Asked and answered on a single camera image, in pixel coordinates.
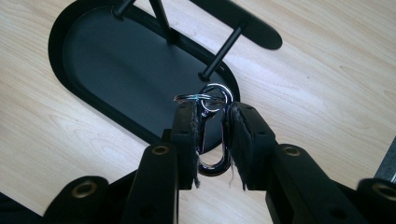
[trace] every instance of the carabiner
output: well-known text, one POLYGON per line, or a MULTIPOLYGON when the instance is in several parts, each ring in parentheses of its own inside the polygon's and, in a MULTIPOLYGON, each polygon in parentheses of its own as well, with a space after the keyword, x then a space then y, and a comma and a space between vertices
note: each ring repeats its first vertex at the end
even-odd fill
POLYGON ((174 98, 177 101, 194 101, 196 105, 196 114, 194 115, 193 128, 195 150, 197 154, 204 153, 205 144, 205 126, 206 122, 213 118, 220 110, 222 111, 221 132, 222 132, 222 151, 221 160, 216 164, 206 164, 199 160, 198 172, 201 175, 216 176, 221 175, 231 166, 230 147, 230 130, 229 130, 229 108, 233 102, 233 94, 224 85, 211 83, 201 89, 195 95, 179 95, 174 98))

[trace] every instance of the light wood laminate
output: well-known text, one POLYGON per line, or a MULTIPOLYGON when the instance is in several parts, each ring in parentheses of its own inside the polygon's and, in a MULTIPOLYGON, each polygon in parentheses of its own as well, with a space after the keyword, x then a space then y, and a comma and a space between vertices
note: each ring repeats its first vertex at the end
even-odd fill
MULTIPOLYGON (((148 145, 53 74, 50 29, 72 2, 0 2, 0 191, 40 215, 75 178, 113 182, 132 172, 148 145)), ((259 110, 279 143, 305 148, 330 178, 355 188, 372 177, 396 135, 396 2, 234 2, 284 41, 271 51, 240 37, 225 57, 242 102, 259 110)), ((232 31, 189 1, 163 3, 171 26, 212 52, 232 31)), ((148 1, 136 4, 150 11, 148 1)), ((201 181, 180 193, 180 223, 270 222, 265 194, 242 191, 237 172, 201 181)))

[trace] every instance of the screw hole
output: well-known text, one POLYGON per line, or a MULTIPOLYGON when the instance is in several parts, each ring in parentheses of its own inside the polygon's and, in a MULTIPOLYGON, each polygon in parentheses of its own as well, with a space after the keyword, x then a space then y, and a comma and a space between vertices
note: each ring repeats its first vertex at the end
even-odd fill
POLYGON ((75 186, 72 190, 72 195, 75 198, 85 198, 95 193, 97 184, 91 180, 86 180, 81 184, 75 186))

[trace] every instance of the metal rivet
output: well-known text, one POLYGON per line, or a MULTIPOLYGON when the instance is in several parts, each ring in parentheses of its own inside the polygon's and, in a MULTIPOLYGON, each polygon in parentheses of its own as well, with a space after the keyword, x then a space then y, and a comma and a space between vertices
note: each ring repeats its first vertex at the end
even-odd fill
POLYGON ((396 189, 382 183, 375 183, 373 184, 373 190, 382 197, 396 202, 396 189))
POLYGON ((300 156, 300 151, 297 148, 294 147, 285 147, 283 148, 285 153, 289 156, 300 156))
POLYGON ((169 148, 168 147, 155 147, 154 149, 152 149, 152 153, 158 156, 161 156, 163 154, 166 154, 169 152, 169 148))
POLYGON ((75 186, 72 190, 72 195, 75 198, 85 198, 96 192, 97 184, 91 180, 86 180, 81 184, 75 186))

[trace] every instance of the black oval base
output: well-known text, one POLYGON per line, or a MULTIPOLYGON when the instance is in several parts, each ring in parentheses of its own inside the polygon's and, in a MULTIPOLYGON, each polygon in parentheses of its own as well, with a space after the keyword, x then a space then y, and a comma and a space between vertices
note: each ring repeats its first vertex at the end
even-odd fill
MULTIPOLYGON (((173 97, 207 84, 198 73, 214 55, 174 30, 175 41, 168 44, 156 19, 137 7, 116 19, 111 10, 119 3, 79 0, 66 8, 49 36, 49 60, 67 89, 153 144, 172 127, 173 97)), ((228 86, 240 100, 226 64, 211 82, 228 86)), ((206 128, 208 151, 221 141, 220 118, 206 128)))

